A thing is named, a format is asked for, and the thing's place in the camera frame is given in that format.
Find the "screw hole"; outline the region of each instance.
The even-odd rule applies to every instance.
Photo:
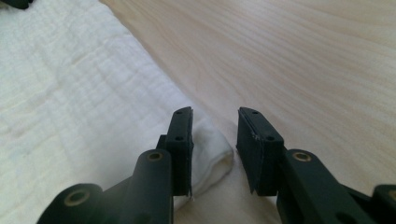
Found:
[[[159,153],[159,152],[153,152],[153,153],[148,154],[149,161],[159,161],[162,158],[163,158],[163,154]]]
[[[64,198],[64,205],[73,207],[86,202],[90,198],[90,192],[86,189],[76,189]]]
[[[355,218],[353,218],[352,216],[345,214],[345,213],[337,213],[335,216],[343,224],[356,224],[357,223]]]
[[[296,159],[297,161],[311,161],[311,157],[303,152],[295,152],[293,153],[293,157],[294,159]]]

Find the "white towel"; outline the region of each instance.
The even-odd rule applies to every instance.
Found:
[[[193,191],[231,169],[209,117],[97,0],[0,8],[0,73],[0,223],[36,222],[77,183],[129,177],[184,106],[194,109]]]

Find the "white cloth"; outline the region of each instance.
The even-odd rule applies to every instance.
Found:
[[[193,191],[231,169],[208,116],[97,0],[0,8],[0,73],[0,223],[36,222],[77,183],[129,177],[184,106],[194,109]]]

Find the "black mechanical part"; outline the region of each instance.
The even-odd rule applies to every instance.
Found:
[[[238,112],[236,148],[247,172],[250,191],[275,196],[280,184],[276,165],[286,150],[283,138],[260,112],[246,107]]]
[[[277,192],[283,223],[396,223],[396,185],[380,185],[373,197],[366,196],[339,184],[314,154],[286,150],[283,140],[282,147],[262,143],[274,133],[278,134],[259,112],[240,108],[237,149],[250,190],[265,192],[264,196],[268,189]],[[272,156],[265,157],[266,152]]]
[[[173,196],[191,193],[191,125],[190,107],[176,111],[168,135],[139,156],[131,177],[103,192],[94,184],[65,189],[37,223],[173,223]]]
[[[18,9],[26,9],[29,7],[29,3],[33,3],[33,0],[1,0],[1,2]]]
[[[288,150],[281,167],[304,223],[374,223],[314,154]]]
[[[192,195],[191,158],[192,109],[184,107],[174,112],[167,135],[161,135],[157,148],[167,150],[172,155],[174,170],[174,195]]]

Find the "wood grain surface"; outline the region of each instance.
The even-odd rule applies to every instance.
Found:
[[[396,184],[396,2],[102,0],[232,146],[237,109],[371,195]],[[234,168],[175,223],[279,223]]]

